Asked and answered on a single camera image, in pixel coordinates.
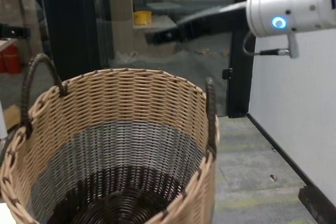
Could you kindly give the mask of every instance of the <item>tan wicker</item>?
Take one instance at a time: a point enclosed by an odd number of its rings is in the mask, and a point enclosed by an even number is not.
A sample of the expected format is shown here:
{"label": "tan wicker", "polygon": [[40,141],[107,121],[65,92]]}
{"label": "tan wicker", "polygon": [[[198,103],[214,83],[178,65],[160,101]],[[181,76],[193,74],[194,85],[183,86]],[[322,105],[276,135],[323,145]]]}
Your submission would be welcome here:
{"label": "tan wicker", "polygon": [[[27,112],[36,66],[55,86]],[[29,64],[22,122],[0,171],[17,223],[211,222],[215,92],[163,71],[99,70],[63,83]]]}

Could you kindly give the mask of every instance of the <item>white wall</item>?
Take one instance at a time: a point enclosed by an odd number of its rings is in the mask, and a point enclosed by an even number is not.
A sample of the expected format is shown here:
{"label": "white wall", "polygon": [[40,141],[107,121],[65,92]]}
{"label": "white wall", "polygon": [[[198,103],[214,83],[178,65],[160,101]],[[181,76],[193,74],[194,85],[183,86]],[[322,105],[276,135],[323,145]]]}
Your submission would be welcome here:
{"label": "white wall", "polygon": [[[336,205],[336,30],[298,42],[299,59],[255,57],[249,111]],[[286,45],[258,39],[256,51]]]}

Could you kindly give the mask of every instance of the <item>gray carpet floor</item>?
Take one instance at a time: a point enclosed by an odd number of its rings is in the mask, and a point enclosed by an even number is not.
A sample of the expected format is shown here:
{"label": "gray carpet floor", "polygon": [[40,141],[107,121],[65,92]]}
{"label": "gray carpet floor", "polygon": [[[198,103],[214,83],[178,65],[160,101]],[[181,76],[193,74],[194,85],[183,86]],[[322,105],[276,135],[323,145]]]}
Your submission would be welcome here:
{"label": "gray carpet floor", "polygon": [[219,124],[213,224],[316,223],[298,199],[303,181],[250,120],[224,117]]}

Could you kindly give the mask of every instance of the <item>blue led light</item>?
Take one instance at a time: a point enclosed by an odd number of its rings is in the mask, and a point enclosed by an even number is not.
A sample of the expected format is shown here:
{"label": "blue led light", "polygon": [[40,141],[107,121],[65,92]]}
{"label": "blue led light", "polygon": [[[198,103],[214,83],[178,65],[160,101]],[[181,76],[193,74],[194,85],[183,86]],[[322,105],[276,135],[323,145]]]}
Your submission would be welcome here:
{"label": "blue led light", "polygon": [[272,25],[277,29],[284,29],[286,27],[286,21],[284,18],[281,17],[275,17],[272,20]]}

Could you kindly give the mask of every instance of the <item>yellow container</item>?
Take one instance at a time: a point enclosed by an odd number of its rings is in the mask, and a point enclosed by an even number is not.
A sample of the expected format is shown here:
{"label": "yellow container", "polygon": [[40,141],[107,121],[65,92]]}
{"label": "yellow container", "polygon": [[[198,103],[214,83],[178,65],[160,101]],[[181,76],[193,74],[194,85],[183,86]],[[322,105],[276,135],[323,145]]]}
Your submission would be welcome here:
{"label": "yellow container", "polygon": [[152,22],[152,12],[150,10],[140,10],[134,12],[135,25],[148,25]]}

